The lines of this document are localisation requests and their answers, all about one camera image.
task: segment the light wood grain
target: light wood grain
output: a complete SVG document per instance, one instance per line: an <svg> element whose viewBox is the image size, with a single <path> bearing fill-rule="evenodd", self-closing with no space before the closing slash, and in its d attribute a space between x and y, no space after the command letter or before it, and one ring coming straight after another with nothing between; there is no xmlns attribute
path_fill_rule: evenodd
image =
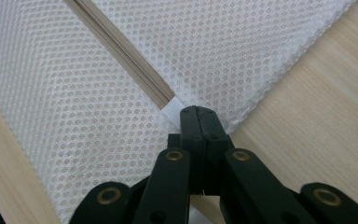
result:
<svg viewBox="0 0 358 224"><path fill-rule="evenodd" d="M358 202L358 2L277 83L240 128L251 149L294 190L333 185ZM36 176L0 117L0 211L7 223L57 223ZM213 223L218 198L192 197Z"/></svg>
<svg viewBox="0 0 358 224"><path fill-rule="evenodd" d="M48 195L1 115L0 212L7 223L60 223Z"/></svg>
<svg viewBox="0 0 358 224"><path fill-rule="evenodd" d="M324 182L358 202L358 2L231 137L236 147L256 153L286 187L299 191ZM213 223L224 223L217 199L197 199L195 207Z"/></svg>

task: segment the white mesh fabric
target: white mesh fabric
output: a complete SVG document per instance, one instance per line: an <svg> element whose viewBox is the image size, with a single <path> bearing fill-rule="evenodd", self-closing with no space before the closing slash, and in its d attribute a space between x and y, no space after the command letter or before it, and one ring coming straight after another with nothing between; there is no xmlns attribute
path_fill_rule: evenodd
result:
<svg viewBox="0 0 358 224"><path fill-rule="evenodd" d="M354 0L92 0L185 105L232 132Z"/></svg>
<svg viewBox="0 0 358 224"><path fill-rule="evenodd" d="M94 0L185 105L231 132L352 0ZM63 223L150 173L174 126L60 0L0 1L0 110Z"/></svg>
<svg viewBox="0 0 358 224"><path fill-rule="evenodd" d="M63 223L96 185L149 175L176 132L60 0L0 1L0 111Z"/></svg>

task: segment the wooden surface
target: wooden surface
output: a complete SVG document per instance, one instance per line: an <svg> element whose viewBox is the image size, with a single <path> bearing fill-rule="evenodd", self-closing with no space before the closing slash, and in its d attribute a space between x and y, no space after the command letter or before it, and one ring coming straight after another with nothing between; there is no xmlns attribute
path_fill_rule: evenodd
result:
<svg viewBox="0 0 358 224"><path fill-rule="evenodd" d="M299 191L323 182L358 202L358 2L231 136L286 187ZM200 207L203 203L209 207ZM217 198L197 199L195 206L213 223L224 223L217 203Z"/></svg>
<svg viewBox="0 0 358 224"><path fill-rule="evenodd" d="M277 83L232 139L256 153L286 187L324 182L358 202L358 2ZM57 223L30 171L0 118L1 213L7 223ZM224 223L217 198L192 201L213 223Z"/></svg>
<svg viewBox="0 0 358 224"><path fill-rule="evenodd" d="M7 223L59 223L48 195L1 115L0 212Z"/></svg>

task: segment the white fabric panel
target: white fabric panel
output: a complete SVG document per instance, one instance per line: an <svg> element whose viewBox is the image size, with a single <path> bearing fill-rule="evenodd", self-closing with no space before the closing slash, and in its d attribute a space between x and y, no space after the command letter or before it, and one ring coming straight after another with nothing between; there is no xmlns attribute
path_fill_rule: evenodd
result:
<svg viewBox="0 0 358 224"><path fill-rule="evenodd" d="M185 105L230 133L354 0L92 0Z"/></svg>
<svg viewBox="0 0 358 224"><path fill-rule="evenodd" d="M353 1L94 2L231 132ZM177 132L60 0L0 1L0 110L63 223L94 186L148 175Z"/></svg>
<svg viewBox="0 0 358 224"><path fill-rule="evenodd" d="M60 0L0 1L0 110L62 223L96 185L149 175L177 132Z"/></svg>

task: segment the brass grommet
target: brass grommet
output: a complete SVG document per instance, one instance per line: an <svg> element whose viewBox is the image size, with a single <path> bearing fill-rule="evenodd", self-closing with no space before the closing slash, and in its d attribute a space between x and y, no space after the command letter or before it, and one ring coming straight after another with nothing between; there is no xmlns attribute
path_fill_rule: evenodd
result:
<svg viewBox="0 0 358 224"><path fill-rule="evenodd" d="M321 202L330 206L339 206L342 204L341 199L333 192L328 189L315 189L313 191L313 196Z"/></svg>
<svg viewBox="0 0 358 224"><path fill-rule="evenodd" d="M170 151L165 157L170 161L179 161L183 158L183 154L180 151Z"/></svg>
<svg viewBox="0 0 358 224"><path fill-rule="evenodd" d="M234 153L232 153L232 156L239 161L247 161L251 159L251 156L249 156L248 153L243 151L235 151Z"/></svg>
<svg viewBox="0 0 358 224"><path fill-rule="evenodd" d="M112 196L106 195L109 192L113 192ZM97 201L100 204L110 204L117 201L121 196L121 191L118 188L107 188L101 190L97 195Z"/></svg>

